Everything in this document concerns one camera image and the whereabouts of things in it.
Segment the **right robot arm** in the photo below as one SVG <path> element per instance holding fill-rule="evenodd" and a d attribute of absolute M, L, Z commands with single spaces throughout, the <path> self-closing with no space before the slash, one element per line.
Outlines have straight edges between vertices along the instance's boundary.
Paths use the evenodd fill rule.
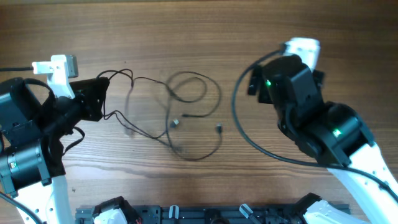
<path fill-rule="evenodd" d="M 248 93 L 273 105 L 280 131 L 310 158 L 307 166 L 332 173 L 371 223 L 396 223 L 397 181 L 360 115 L 323 100 L 322 72 L 296 54 L 271 53 L 247 73 Z"/>

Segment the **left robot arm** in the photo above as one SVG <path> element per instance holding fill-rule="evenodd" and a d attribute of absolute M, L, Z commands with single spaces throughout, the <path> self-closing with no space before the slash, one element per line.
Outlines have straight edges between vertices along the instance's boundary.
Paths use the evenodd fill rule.
<path fill-rule="evenodd" d="M 106 77 L 72 82 L 72 96 L 53 90 L 40 103 L 32 78 L 1 83 L 2 197 L 13 203 L 24 223 L 73 223 L 62 157 L 73 147 L 61 138 L 72 134 L 81 120 L 99 121 L 109 80 Z"/>

